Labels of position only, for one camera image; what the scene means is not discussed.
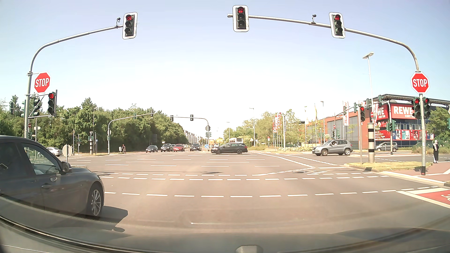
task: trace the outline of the white car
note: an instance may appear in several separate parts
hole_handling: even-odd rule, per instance
[[[58,148],[54,148],[54,147],[48,147],[47,148],[52,154],[54,154],[55,156],[61,156],[63,155],[63,151],[61,149]]]

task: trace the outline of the sky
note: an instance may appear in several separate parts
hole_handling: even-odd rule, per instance
[[[41,45],[114,26],[128,12],[138,13],[134,39],[110,30],[38,54],[33,72],[50,74],[47,92],[58,90],[58,105],[78,106],[90,97],[105,109],[136,104],[193,114],[207,118],[217,138],[253,113],[292,109],[301,120],[312,119],[314,104],[322,117],[342,111],[343,101],[369,98],[362,59],[369,52],[374,96],[417,94],[413,57],[400,45],[349,32],[336,39],[329,28],[253,18],[248,32],[234,32],[227,17],[233,5],[247,5],[250,15],[305,21],[316,14],[317,23],[327,24],[329,12],[339,12],[346,28],[407,44],[429,79],[426,96],[450,100],[450,0],[0,0],[0,99],[24,99],[26,73]],[[175,121],[205,136],[204,120]]]

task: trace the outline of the woman in headscarf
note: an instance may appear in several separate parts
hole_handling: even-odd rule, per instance
[[[439,145],[437,144],[437,140],[434,140],[433,143],[433,163],[437,163],[439,160]]]

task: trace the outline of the gray suv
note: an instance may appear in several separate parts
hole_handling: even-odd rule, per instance
[[[378,150],[378,151],[391,151],[391,142],[390,141],[382,142],[378,146],[375,147],[375,150]],[[398,150],[398,145],[397,145],[396,142],[393,142],[392,143],[392,151],[396,152],[397,150]]]
[[[327,154],[350,155],[352,151],[353,148],[350,142],[344,139],[329,140],[323,145],[312,148],[312,153],[317,156],[325,156]]]

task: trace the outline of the asphalt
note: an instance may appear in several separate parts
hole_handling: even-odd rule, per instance
[[[392,159],[420,161],[420,156]],[[86,165],[101,176],[100,220],[113,219],[120,231],[133,235],[338,233],[393,226],[450,230],[448,207],[401,194],[441,186],[342,166],[358,161],[195,151],[69,159],[72,167]]]

